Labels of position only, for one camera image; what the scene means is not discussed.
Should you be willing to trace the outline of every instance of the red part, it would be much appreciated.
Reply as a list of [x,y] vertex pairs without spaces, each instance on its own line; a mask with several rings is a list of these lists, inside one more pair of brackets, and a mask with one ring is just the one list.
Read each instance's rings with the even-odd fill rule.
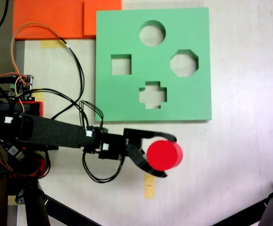
[[32,104],[39,104],[39,116],[43,117],[44,108],[43,108],[43,102],[41,101],[22,101],[23,104],[26,105],[32,105]]
[[182,149],[176,142],[158,140],[152,143],[147,151],[149,165],[159,171],[169,170],[182,161]]

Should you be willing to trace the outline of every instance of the white surface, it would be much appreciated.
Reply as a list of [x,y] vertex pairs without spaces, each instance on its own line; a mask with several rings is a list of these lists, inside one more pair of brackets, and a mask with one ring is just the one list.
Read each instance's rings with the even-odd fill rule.
[[[116,180],[101,185],[84,171],[82,151],[69,148],[50,152],[52,169],[40,183],[48,195],[103,226],[209,226],[265,198],[273,187],[273,0],[146,2],[123,0],[123,5],[209,7],[212,121],[106,124],[111,133],[128,127],[177,136],[184,159],[167,178],[156,179],[153,200],[144,199],[144,173],[129,159]],[[69,44],[85,72],[83,99],[94,102],[95,41]],[[67,49],[26,42],[24,73],[35,76],[35,87],[78,96],[77,69]],[[45,116],[66,105],[45,95]],[[93,123],[93,113],[87,114]],[[78,112],[71,109],[58,120],[78,124]],[[87,162],[102,177],[118,166],[94,155]]]

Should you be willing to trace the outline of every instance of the green foam board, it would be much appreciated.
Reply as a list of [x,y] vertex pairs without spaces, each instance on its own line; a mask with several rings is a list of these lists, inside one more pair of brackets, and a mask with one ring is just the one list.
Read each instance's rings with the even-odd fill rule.
[[[164,28],[165,39],[151,47],[139,35],[143,26],[154,23]],[[190,77],[179,77],[170,68],[170,60],[181,52],[198,60]],[[112,75],[116,56],[129,56],[131,74]],[[166,102],[157,109],[140,103],[139,91],[151,82],[166,88]],[[96,106],[104,120],[210,120],[210,83],[208,8],[97,12]]]

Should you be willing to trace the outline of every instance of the orange foam sheet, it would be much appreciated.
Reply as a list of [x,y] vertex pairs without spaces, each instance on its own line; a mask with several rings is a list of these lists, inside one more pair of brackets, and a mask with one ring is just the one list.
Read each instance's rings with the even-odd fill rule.
[[[96,11],[121,10],[122,0],[14,0],[13,33],[26,23],[43,23],[64,39],[95,38]],[[16,40],[49,40],[48,29],[30,26]]]
[[122,10],[122,0],[85,0],[84,36],[86,38],[95,38],[97,11],[104,10]]

